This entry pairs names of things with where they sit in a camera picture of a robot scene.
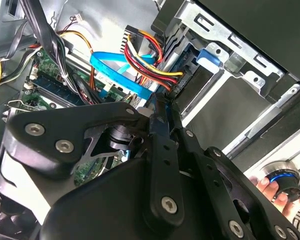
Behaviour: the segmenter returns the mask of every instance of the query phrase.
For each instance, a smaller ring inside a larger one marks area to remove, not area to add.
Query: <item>fingernail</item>
[[[273,181],[272,183],[270,183],[269,187],[272,188],[272,189],[276,189],[276,188],[279,187],[279,185],[276,181]]]
[[[278,196],[278,199],[281,201],[281,202],[285,202],[288,200],[288,196],[285,195],[284,193],[280,193],[279,196]]]
[[[269,183],[269,179],[267,177],[261,180],[262,185],[267,185],[268,183]]]

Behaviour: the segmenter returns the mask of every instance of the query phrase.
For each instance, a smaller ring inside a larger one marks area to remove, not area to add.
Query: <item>bolt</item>
[[[287,230],[290,233],[290,235],[293,237],[293,239],[298,240],[297,234],[292,229],[290,229],[289,227],[287,227]]]
[[[242,239],[244,237],[244,231],[242,227],[234,220],[231,220],[229,222],[229,227],[231,229],[231,232],[234,233],[238,238]]]
[[[126,109],[126,112],[128,113],[128,114],[135,114],[135,112],[133,111],[133,110],[131,110],[130,108],[127,108]]]
[[[213,152],[217,157],[221,157],[221,153],[218,152],[217,150],[213,149]]]
[[[191,131],[189,131],[189,130],[186,131],[186,134],[188,134],[188,136],[190,136],[190,137],[194,136],[194,134]]]
[[[279,227],[278,225],[275,225],[275,226],[274,226],[274,229],[275,229],[276,233],[277,233],[282,239],[286,239],[286,238],[287,238],[286,233],[282,230],[281,227]]]
[[[161,205],[169,214],[175,214],[178,210],[176,202],[168,196],[161,199]]]
[[[45,133],[45,128],[40,124],[30,123],[25,126],[25,132],[31,136],[41,136]]]
[[[71,153],[75,147],[72,144],[72,142],[68,141],[68,140],[59,140],[55,143],[55,148],[60,152],[60,153],[64,153],[64,154],[69,154]]]

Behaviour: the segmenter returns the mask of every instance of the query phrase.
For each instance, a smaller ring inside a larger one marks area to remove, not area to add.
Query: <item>knob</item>
[[[289,202],[294,202],[300,198],[300,175],[292,162],[272,162],[261,169],[261,175],[267,177],[270,182],[276,181],[278,183],[279,189],[275,197],[284,193],[288,196]]]

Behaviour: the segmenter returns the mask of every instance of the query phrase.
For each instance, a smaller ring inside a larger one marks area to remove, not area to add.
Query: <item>blue ring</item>
[[[277,175],[275,177],[273,177],[271,180],[270,180],[270,183],[272,183],[274,180],[276,179],[279,179],[281,177],[294,177],[294,175],[292,173],[282,173],[280,175]]]

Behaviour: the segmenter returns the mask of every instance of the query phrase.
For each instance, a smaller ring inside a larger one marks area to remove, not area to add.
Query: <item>finger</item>
[[[294,202],[289,202],[283,209],[282,214],[292,223],[300,210],[300,198]]]
[[[271,201],[276,195],[278,189],[279,189],[278,183],[276,181],[273,181],[263,190],[262,193],[269,201]]]
[[[269,185],[269,179],[265,177],[256,185],[256,188],[259,189],[260,192],[263,192],[268,185]]]
[[[288,196],[284,193],[280,193],[279,196],[274,200],[273,205],[280,211],[280,213],[282,213],[287,203]]]

